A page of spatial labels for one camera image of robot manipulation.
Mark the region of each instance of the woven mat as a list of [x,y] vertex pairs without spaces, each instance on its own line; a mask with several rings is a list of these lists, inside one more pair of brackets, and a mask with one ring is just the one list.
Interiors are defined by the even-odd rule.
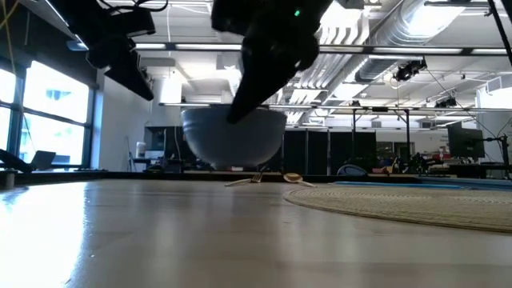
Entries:
[[296,190],[285,199],[344,214],[512,233],[512,192],[337,186]]

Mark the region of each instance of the monitor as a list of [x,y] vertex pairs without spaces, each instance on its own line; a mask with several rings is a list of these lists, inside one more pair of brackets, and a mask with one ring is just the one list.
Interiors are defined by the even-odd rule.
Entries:
[[452,157],[484,158],[486,156],[482,131],[464,129],[461,123],[448,126],[448,146]]

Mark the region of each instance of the table surface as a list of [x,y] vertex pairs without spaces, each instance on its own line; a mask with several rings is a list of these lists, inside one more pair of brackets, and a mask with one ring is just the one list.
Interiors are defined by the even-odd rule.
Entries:
[[511,235],[313,210],[282,199],[293,184],[223,184],[1,192],[0,287],[512,287]]

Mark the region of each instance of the blue object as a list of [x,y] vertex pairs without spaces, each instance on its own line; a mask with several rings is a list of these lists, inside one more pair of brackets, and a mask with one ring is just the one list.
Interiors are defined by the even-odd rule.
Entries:
[[337,175],[338,176],[365,177],[365,176],[368,176],[368,173],[366,171],[364,171],[364,169],[359,166],[346,164],[338,170]]
[[374,182],[348,182],[337,181],[337,185],[350,186],[386,186],[386,187],[409,187],[409,188],[436,188],[436,189],[465,189],[457,185],[435,185],[435,184],[398,184],[398,183],[374,183]]

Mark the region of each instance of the metal bowl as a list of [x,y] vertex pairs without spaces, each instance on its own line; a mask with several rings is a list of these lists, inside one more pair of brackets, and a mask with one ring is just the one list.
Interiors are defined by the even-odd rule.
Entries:
[[182,112],[183,131],[190,149],[214,166],[256,166],[274,156],[285,132],[283,113],[256,109],[237,124],[229,124],[229,106]]

